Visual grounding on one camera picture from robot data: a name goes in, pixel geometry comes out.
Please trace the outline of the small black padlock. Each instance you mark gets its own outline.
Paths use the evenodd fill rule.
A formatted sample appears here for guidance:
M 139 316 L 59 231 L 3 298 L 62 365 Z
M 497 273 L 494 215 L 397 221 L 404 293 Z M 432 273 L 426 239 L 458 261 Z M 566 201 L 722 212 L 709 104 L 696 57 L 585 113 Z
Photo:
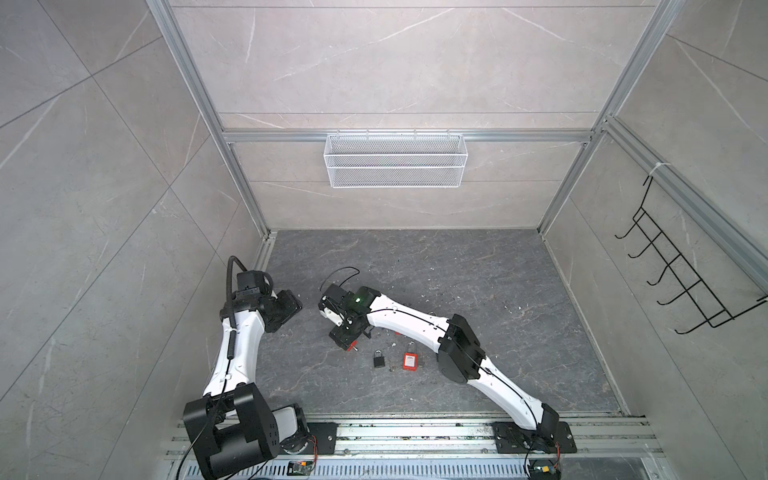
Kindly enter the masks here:
M 373 366 L 375 368 L 384 368 L 386 360 L 381 350 L 376 350 L 373 354 Z

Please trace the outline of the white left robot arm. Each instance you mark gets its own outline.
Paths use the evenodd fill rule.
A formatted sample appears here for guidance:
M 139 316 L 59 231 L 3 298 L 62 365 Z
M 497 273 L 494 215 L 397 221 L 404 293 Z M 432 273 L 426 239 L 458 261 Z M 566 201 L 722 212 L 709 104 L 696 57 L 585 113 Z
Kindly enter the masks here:
M 254 382 L 262 336 L 274 333 L 302 309 L 289 290 L 276 292 L 272 277 L 227 261 L 222 343 L 201 398 L 185 405 L 183 423 L 205 479 L 229 479 L 281 453 L 298 454 L 312 440 L 296 404 L 272 410 Z

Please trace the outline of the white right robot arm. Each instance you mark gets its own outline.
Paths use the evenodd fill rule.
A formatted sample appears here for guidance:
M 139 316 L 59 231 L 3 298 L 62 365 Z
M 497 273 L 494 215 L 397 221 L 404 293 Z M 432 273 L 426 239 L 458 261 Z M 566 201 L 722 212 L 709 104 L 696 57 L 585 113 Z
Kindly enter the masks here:
M 501 452 L 507 453 L 509 444 L 526 452 L 577 451 L 570 427 L 559 413 L 526 393 L 495 366 L 463 316 L 430 315 L 400 304 L 378 290 L 362 286 L 353 292 L 335 283 L 321 289 L 318 309 L 334 323 L 329 337 L 343 350 L 351 349 L 370 329 L 383 328 L 435 353 L 443 376 L 477 389 L 509 415 L 509 422 L 493 426 Z

